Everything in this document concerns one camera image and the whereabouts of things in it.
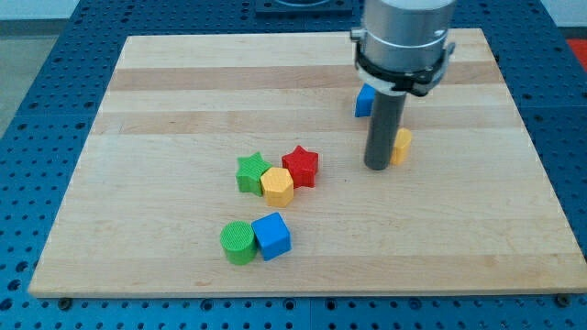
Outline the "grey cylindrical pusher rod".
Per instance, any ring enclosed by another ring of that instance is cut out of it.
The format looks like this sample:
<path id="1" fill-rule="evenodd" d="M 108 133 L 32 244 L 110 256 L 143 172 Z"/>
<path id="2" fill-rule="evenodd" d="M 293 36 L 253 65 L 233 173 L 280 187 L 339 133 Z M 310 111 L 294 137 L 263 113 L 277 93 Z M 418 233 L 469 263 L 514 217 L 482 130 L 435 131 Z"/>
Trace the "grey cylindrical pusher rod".
<path id="1" fill-rule="evenodd" d="M 376 92 L 363 161 L 375 171 L 385 170 L 391 162 L 393 145 L 402 118 L 406 94 Z"/>

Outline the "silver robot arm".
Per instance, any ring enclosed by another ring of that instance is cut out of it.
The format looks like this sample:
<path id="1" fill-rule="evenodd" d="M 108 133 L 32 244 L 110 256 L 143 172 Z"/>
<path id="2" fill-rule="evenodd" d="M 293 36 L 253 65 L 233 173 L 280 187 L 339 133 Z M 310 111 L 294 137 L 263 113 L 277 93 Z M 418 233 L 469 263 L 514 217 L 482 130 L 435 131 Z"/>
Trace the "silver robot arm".
<path id="1" fill-rule="evenodd" d="M 391 162 L 405 98 L 427 95 L 442 80 L 455 49 L 447 43 L 455 0 L 367 0 L 350 32 L 354 65 L 374 89 L 363 161 L 376 171 Z"/>

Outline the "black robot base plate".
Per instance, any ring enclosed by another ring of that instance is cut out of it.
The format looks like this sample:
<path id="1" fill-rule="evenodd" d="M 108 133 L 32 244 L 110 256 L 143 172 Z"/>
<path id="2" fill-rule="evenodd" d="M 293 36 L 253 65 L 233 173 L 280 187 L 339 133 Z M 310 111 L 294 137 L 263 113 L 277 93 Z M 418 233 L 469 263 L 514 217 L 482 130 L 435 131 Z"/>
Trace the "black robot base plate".
<path id="1" fill-rule="evenodd" d="M 351 13 L 353 0 L 255 0 L 257 15 Z"/>

